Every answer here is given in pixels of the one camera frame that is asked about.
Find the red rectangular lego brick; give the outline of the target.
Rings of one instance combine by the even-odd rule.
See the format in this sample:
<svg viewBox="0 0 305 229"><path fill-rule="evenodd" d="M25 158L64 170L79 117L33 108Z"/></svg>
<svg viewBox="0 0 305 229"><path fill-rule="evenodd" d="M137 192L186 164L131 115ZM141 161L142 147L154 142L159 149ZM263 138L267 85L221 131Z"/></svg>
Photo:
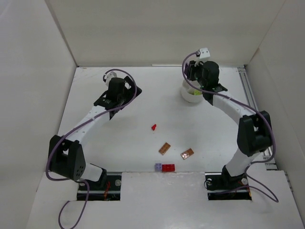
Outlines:
<svg viewBox="0 0 305 229"><path fill-rule="evenodd" d="M175 164L162 164L162 172L175 172Z"/></svg>

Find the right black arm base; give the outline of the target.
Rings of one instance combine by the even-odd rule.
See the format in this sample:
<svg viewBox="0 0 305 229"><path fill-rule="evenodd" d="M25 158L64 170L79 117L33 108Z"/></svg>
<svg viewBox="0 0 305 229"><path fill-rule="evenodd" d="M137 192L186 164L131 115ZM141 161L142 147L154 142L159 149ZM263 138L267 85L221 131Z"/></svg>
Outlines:
<svg viewBox="0 0 305 229"><path fill-rule="evenodd" d="M221 172L206 172L203 185L208 200L252 200L244 172L236 177L231 177L225 167Z"/></svg>

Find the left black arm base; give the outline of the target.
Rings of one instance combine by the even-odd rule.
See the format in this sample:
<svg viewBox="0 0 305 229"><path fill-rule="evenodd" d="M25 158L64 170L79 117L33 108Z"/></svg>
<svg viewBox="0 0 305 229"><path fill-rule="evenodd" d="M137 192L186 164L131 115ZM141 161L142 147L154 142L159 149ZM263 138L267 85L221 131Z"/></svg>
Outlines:
<svg viewBox="0 0 305 229"><path fill-rule="evenodd" d="M89 184L89 201L119 201L121 198L122 172L90 167L80 179Z"/></svg>

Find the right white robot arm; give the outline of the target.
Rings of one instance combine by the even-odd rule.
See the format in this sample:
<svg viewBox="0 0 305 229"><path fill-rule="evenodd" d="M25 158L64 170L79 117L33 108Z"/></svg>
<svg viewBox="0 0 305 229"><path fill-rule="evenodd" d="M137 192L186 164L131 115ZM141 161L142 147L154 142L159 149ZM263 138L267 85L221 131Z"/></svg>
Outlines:
<svg viewBox="0 0 305 229"><path fill-rule="evenodd" d="M238 125L237 151L224 165L221 174L206 177L208 190L231 190L245 188L242 183L246 172L259 153L274 143L270 115L258 112L234 99L228 89L219 82L219 65L212 61L189 61L183 64L183 76L193 89L202 92L203 98L212 106L227 114Z"/></svg>

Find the brown orange lego plate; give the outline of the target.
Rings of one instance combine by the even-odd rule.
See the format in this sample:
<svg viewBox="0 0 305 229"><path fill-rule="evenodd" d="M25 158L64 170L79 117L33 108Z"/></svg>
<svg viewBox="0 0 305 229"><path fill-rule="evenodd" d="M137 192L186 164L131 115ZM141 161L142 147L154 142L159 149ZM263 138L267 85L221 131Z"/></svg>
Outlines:
<svg viewBox="0 0 305 229"><path fill-rule="evenodd" d="M181 153L181 157L182 157L183 160L186 160L187 158L189 158L193 154L194 154L194 151L191 148L189 148L186 151Z"/></svg>

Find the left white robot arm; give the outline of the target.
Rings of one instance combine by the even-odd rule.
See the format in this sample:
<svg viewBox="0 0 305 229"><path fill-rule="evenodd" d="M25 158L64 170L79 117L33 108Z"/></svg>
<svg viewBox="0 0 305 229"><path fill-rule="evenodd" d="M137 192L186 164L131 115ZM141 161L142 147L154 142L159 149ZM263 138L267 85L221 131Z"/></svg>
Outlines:
<svg viewBox="0 0 305 229"><path fill-rule="evenodd" d="M105 123L142 92L130 75L119 78L111 72L104 81L107 90L94 102L86 116L68 133L51 138L46 165L48 179L53 180L49 175L53 172L61 176L60 180L85 180L103 185L107 172L86 162L84 146Z"/></svg>

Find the pale lavender lego brick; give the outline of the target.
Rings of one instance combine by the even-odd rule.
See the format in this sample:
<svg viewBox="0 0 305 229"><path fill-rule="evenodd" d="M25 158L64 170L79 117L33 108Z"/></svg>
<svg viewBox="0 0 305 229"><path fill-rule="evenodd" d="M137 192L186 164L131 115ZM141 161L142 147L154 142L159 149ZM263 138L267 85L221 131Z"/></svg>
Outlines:
<svg viewBox="0 0 305 229"><path fill-rule="evenodd" d="M154 169L155 169L155 171L162 171L162 164L161 163L155 163Z"/></svg>

